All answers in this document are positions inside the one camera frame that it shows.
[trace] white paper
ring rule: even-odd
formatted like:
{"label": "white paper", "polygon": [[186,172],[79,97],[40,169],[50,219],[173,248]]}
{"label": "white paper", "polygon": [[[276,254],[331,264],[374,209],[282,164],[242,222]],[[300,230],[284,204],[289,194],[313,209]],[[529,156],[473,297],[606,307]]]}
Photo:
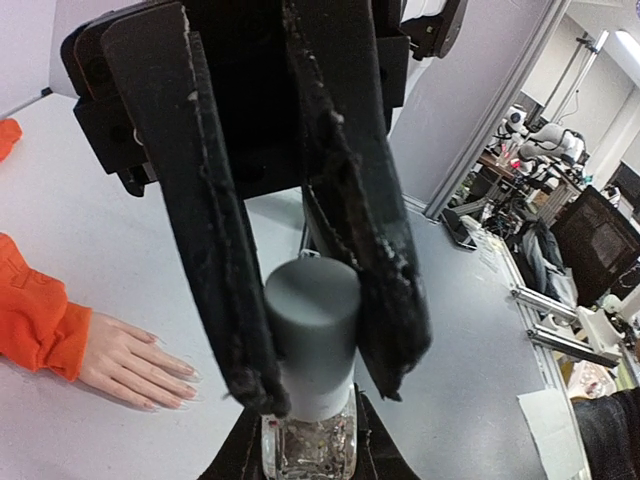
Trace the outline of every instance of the white paper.
{"label": "white paper", "polygon": [[541,390],[518,396],[549,480],[568,480],[584,468],[580,446],[563,393]]}

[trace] ceiling light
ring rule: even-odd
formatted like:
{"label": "ceiling light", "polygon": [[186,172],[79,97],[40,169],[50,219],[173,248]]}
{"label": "ceiling light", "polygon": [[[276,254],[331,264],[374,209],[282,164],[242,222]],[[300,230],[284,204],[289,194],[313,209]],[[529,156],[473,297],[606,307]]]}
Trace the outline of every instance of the ceiling light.
{"label": "ceiling light", "polygon": [[609,30],[603,30],[602,32],[600,32],[600,36],[596,40],[596,44],[593,46],[597,53],[600,53],[600,50],[602,50],[602,47],[604,47],[607,38],[609,38]]}
{"label": "ceiling light", "polygon": [[640,63],[640,44],[638,44],[636,39],[633,38],[629,32],[625,32],[624,30],[618,30],[616,32],[616,37],[618,37],[622,46],[627,49],[635,61]]}

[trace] gray cap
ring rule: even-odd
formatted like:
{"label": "gray cap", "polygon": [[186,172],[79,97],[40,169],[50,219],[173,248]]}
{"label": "gray cap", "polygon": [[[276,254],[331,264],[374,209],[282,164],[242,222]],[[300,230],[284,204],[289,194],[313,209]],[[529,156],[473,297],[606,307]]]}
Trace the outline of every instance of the gray cap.
{"label": "gray cap", "polygon": [[[335,403],[333,394],[353,381],[360,309],[356,272],[330,258],[300,258],[269,276],[265,300],[274,341],[284,355],[283,385],[292,397],[292,414],[297,403],[313,403],[313,396]],[[346,398],[344,392],[338,397]]]}

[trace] orange sleeve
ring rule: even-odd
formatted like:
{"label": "orange sleeve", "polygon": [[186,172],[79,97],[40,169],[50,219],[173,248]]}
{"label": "orange sleeve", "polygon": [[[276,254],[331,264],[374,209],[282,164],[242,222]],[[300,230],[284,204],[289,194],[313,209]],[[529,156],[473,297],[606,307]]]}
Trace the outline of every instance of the orange sleeve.
{"label": "orange sleeve", "polygon": [[0,233],[0,354],[73,381],[90,316],[90,309],[68,301],[62,282],[29,268],[13,240]]}
{"label": "orange sleeve", "polygon": [[22,137],[20,125],[13,118],[0,120],[0,162],[7,158],[13,145]]}

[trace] bottle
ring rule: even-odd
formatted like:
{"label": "bottle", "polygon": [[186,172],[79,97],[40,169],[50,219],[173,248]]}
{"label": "bottle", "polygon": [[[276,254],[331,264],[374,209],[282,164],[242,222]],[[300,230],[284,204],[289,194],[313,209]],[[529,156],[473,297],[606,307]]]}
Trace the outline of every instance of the bottle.
{"label": "bottle", "polygon": [[262,419],[264,474],[270,480],[348,480],[357,448],[358,276],[336,260],[300,258],[271,274],[265,303],[291,412]]}

